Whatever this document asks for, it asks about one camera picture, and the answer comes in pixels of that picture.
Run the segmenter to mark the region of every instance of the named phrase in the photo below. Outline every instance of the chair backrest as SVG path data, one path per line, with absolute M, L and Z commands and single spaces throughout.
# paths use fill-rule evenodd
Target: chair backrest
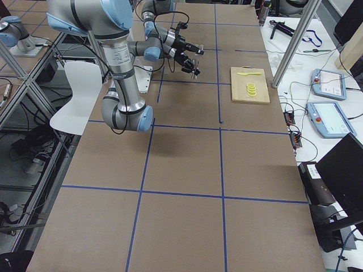
M 102 88 L 98 65 L 89 62 L 67 62 L 64 66 L 73 96 L 50 119 L 52 128 L 70 134 L 82 135 Z

